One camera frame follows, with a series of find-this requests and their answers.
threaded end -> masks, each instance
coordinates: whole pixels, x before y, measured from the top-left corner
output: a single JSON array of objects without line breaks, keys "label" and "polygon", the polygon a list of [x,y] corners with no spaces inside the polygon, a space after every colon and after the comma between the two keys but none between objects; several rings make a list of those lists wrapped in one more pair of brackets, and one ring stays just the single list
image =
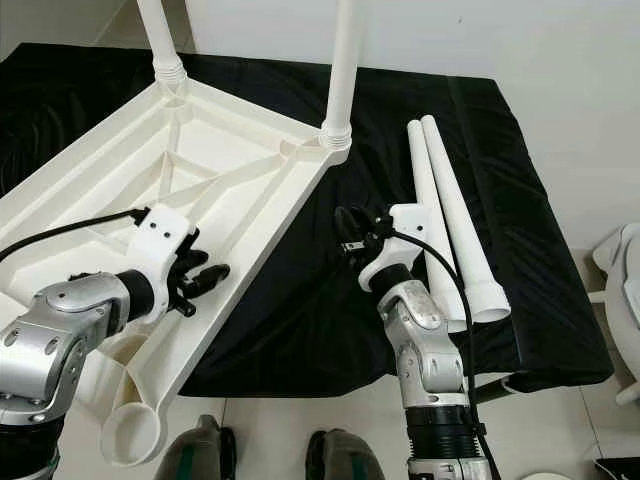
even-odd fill
[{"label": "threaded end", "polygon": [[171,66],[167,66],[166,64],[160,65],[154,61],[153,68],[156,72],[156,80],[162,83],[176,85],[187,78],[187,72],[179,58],[178,61]]},{"label": "threaded end", "polygon": [[415,407],[405,414],[413,458],[480,456],[468,407]]},{"label": "threaded end", "polygon": [[338,130],[327,127],[327,123],[322,122],[322,130],[320,132],[320,144],[333,150],[341,150],[351,145],[351,125],[347,125],[346,129]]}]

black cable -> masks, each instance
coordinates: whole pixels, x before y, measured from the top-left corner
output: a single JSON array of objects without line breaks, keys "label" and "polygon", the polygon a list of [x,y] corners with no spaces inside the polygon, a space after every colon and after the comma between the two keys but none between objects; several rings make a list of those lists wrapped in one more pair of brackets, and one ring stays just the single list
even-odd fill
[{"label": "black cable", "polygon": [[[464,317],[465,323],[467,324],[467,335],[469,338],[469,359],[467,362],[467,379],[469,382],[469,409],[471,411],[471,419],[475,425],[480,425],[480,418],[478,417],[478,399],[476,396],[476,380],[475,380],[475,341],[473,338],[473,323],[471,321],[471,308],[469,307],[469,300],[464,293],[464,286],[462,285],[462,281],[460,281],[460,277],[456,274],[456,272],[451,268],[451,265],[445,260],[445,258],[438,253],[438,251],[433,248],[431,245],[419,240],[411,235],[407,235],[405,233],[398,232],[395,229],[391,229],[390,235],[401,240],[404,240],[409,243],[413,243],[414,245],[422,248],[424,251],[428,252],[432,255],[447,271],[451,280],[453,280],[454,285],[456,286],[456,290],[458,290],[458,294],[462,300],[462,306],[464,308]],[[487,439],[484,437],[482,432],[476,432],[476,437],[478,438],[478,443],[484,452],[484,456],[489,462],[489,468],[491,469],[491,476],[493,480],[501,480],[500,472],[498,472],[498,466],[496,465],[495,459],[493,458],[493,454],[491,453],[491,449],[489,448],[489,444],[487,443]]]},{"label": "black cable", "polygon": [[142,223],[144,217],[149,213],[148,208],[139,209],[132,208],[131,210],[126,210],[124,212],[114,213],[112,215],[105,215],[103,217],[90,218],[88,220],[82,220],[80,222],[71,223],[69,225],[63,225],[61,227],[52,228],[51,230],[45,230],[44,232],[36,233],[35,235],[31,235],[30,237],[23,238],[22,240],[17,241],[16,243],[9,245],[4,250],[0,251],[0,262],[2,262],[5,258],[7,258],[12,253],[24,248],[33,243],[39,242],[40,240],[46,240],[47,238],[55,237],[56,235],[60,235],[62,233],[67,233],[72,230],[78,230],[80,228],[89,227],[91,225],[97,225],[99,223],[111,222],[113,220],[118,220],[124,217],[132,217],[135,220],[136,225]]}]

black clamp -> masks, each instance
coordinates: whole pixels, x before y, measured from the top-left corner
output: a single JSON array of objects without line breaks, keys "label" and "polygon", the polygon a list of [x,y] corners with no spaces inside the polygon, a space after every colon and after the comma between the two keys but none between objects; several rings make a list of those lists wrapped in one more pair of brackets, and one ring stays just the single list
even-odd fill
[{"label": "black clamp", "polygon": [[213,290],[218,283],[227,278],[231,269],[229,265],[213,265],[203,269],[196,276],[189,278],[188,272],[209,259],[209,254],[202,250],[191,250],[191,246],[200,235],[200,230],[184,239],[176,254],[178,258],[171,266],[167,278],[169,289],[169,310],[178,310],[185,317],[196,313],[196,306],[189,299],[197,298]]},{"label": "black clamp", "polygon": [[388,212],[376,216],[364,207],[336,208],[334,223],[343,252],[358,269],[380,254],[384,240],[393,233],[393,217]]}]

white chair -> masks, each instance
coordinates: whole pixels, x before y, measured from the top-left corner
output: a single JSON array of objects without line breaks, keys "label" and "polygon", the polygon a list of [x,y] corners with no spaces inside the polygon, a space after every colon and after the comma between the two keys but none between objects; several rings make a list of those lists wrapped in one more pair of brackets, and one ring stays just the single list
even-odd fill
[{"label": "white chair", "polygon": [[605,289],[589,294],[604,303],[611,336],[636,382],[616,396],[618,405],[640,400],[640,223],[631,223],[606,238],[593,261],[607,274]]}]

robotic arm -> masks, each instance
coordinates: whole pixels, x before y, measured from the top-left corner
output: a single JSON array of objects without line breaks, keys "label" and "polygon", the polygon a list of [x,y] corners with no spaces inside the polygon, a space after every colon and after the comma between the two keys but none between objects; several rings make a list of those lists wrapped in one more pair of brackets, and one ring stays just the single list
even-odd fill
[{"label": "robotic arm", "polygon": [[[91,351],[133,320],[151,323],[172,309],[193,315],[188,300],[229,273],[215,265],[187,277],[208,255],[190,249],[198,230],[171,209],[145,210],[139,223],[127,252],[136,268],[50,285],[0,331],[0,480],[52,477],[64,417]],[[149,237],[158,234],[164,243],[150,248]]]},{"label": "robotic arm", "polygon": [[488,451],[484,426],[477,421],[475,405],[465,390],[462,358],[449,338],[447,319],[424,284],[410,273],[423,249],[417,244],[424,243],[427,214],[417,204],[394,205],[383,218],[359,208],[339,208],[336,224],[344,250],[353,266],[361,269],[361,288],[378,301],[378,313],[395,352],[411,441],[409,478],[498,480],[490,453],[489,460],[481,456],[476,444],[477,438]]}]

